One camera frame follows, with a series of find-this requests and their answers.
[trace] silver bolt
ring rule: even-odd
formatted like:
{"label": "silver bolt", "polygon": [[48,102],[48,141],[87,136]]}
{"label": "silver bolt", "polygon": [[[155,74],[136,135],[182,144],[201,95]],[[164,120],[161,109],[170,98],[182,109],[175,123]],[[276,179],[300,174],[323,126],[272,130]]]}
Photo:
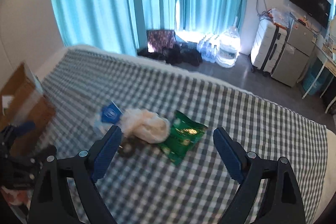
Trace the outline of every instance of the silver bolt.
{"label": "silver bolt", "polygon": [[47,161],[52,162],[54,159],[55,159],[55,157],[53,155],[51,155],[47,158]]}
{"label": "silver bolt", "polygon": [[81,158],[84,158],[88,155],[88,152],[86,150],[82,150],[78,153],[78,155],[81,157]]}
{"label": "silver bolt", "polygon": [[287,163],[288,163],[288,159],[285,158],[285,157],[281,157],[281,158],[280,158],[280,161],[281,161],[283,164],[287,164]]}
{"label": "silver bolt", "polygon": [[257,154],[254,153],[254,152],[247,152],[247,156],[250,158],[250,159],[255,159],[257,157]]}

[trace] gray floor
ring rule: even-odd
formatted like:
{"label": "gray floor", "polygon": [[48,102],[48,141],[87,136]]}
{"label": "gray floor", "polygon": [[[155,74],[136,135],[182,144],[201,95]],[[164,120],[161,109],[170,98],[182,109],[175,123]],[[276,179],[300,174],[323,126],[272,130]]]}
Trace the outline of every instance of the gray floor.
{"label": "gray floor", "polygon": [[182,63],[179,67],[189,71],[197,71],[224,80],[253,94],[287,107],[302,116],[325,124],[328,129],[336,133],[332,115],[325,114],[325,106],[319,96],[309,96],[302,99],[302,88],[299,84],[293,88],[286,86],[271,77],[264,77],[262,73],[251,72],[251,60],[241,54],[233,68],[222,68],[218,64],[203,62],[199,67]]}

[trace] chip bag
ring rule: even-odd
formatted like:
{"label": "chip bag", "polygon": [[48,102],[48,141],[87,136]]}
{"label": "chip bag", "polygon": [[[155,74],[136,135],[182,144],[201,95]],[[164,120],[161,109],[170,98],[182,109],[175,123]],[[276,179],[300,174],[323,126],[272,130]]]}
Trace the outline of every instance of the chip bag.
{"label": "chip bag", "polygon": [[175,111],[175,118],[170,128],[170,135],[163,143],[159,143],[161,150],[175,164],[181,163],[188,150],[202,138],[208,128],[189,119],[180,111]]}

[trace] brown cardboard box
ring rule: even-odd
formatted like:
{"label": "brown cardboard box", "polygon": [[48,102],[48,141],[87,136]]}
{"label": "brown cardboard box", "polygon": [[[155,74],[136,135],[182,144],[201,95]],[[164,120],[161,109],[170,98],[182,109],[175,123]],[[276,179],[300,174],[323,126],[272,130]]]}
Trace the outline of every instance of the brown cardboard box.
{"label": "brown cardboard box", "polygon": [[[2,96],[12,95],[5,115],[2,113]],[[12,156],[24,156],[36,146],[48,122],[55,115],[53,105],[43,95],[38,79],[25,63],[21,63],[0,91],[0,131],[9,124],[18,126],[25,121],[33,121],[35,130],[18,137],[10,153]]]}

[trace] refrigerator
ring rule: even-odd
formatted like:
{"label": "refrigerator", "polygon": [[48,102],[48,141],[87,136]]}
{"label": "refrigerator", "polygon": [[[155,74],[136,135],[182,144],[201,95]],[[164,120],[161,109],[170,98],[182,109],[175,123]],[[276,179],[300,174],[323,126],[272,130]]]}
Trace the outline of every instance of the refrigerator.
{"label": "refrigerator", "polygon": [[293,20],[287,42],[285,42],[271,77],[285,85],[295,86],[314,50],[315,39],[311,30]]}

